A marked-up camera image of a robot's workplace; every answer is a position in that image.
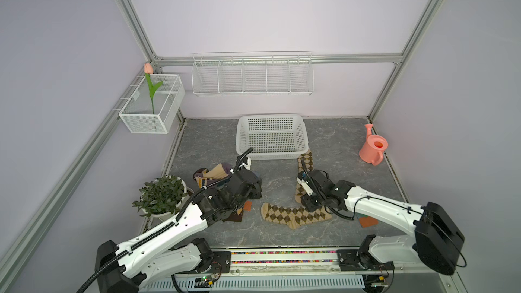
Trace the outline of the tan argyle sock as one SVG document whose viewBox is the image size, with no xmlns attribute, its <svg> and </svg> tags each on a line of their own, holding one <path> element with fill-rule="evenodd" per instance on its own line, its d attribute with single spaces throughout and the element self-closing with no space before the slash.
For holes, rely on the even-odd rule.
<svg viewBox="0 0 521 293">
<path fill-rule="evenodd" d="M 262 219 L 274 224 L 286 225 L 292 230 L 304 225 L 325 222 L 332 219 L 332 215 L 325 208 L 308 212 L 304 207 L 285 208 L 282 206 L 264 203 L 260 209 Z"/>
<path fill-rule="evenodd" d="M 312 171 L 313 170 L 313 157 L 312 157 L 312 151 L 308 150 L 306 153 L 301 154 L 297 158 L 298 163 L 298 175 L 303 173 L 305 170 Z M 299 204 L 301 204 L 301 198 L 302 196 L 306 195 L 307 192 L 305 189 L 301 186 L 300 183 L 297 183 L 296 189 L 295 189 L 295 201 Z"/>
</svg>

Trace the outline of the dark brown argyle sock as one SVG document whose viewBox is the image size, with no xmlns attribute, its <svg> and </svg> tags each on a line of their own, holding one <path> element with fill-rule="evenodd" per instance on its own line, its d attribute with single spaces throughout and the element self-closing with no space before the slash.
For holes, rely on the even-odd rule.
<svg viewBox="0 0 521 293">
<path fill-rule="evenodd" d="M 232 212 L 228 218 L 224 220 L 224 222 L 242 222 L 244 217 L 244 210 L 239 209 L 237 211 Z"/>
</svg>

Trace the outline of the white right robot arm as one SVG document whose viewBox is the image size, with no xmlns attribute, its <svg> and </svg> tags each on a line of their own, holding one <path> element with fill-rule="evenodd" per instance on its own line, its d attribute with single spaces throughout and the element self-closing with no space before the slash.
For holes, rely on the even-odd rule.
<svg viewBox="0 0 521 293">
<path fill-rule="evenodd" d="M 393 237 L 368 235 L 358 250 L 339 253 L 342 271 L 392 270 L 396 263 L 423 263 L 439 274 L 453 275 L 459 268 L 465 237 L 442 206 L 398 202 L 345 180 L 334 183 L 321 170 L 301 171 L 297 182 L 305 190 L 301 202 L 309 212 L 325 208 L 340 216 L 348 211 L 350 221 L 363 214 L 401 230 Z"/>
</svg>

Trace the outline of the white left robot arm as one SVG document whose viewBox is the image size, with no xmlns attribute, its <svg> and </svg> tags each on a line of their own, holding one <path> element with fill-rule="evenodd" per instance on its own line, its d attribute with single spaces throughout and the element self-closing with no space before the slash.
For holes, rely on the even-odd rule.
<svg viewBox="0 0 521 293">
<path fill-rule="evenodd" d="M 171 249 L 188 237 L 229 218 L 251 199 L 262 196 L 262 180 L 240 168 L 224 179 L 203 186 L 182 206 L 180 212 L 134 239 L 100 245 L 94 274 L 79 288 L 85 292 L 93 283 L 100 292 L 138 292 L 167 272 L 203 271 L 209 268 L 212 251 L 204 240 L 186 246 L 195 248 L 189 258 Z"/>
</svg>

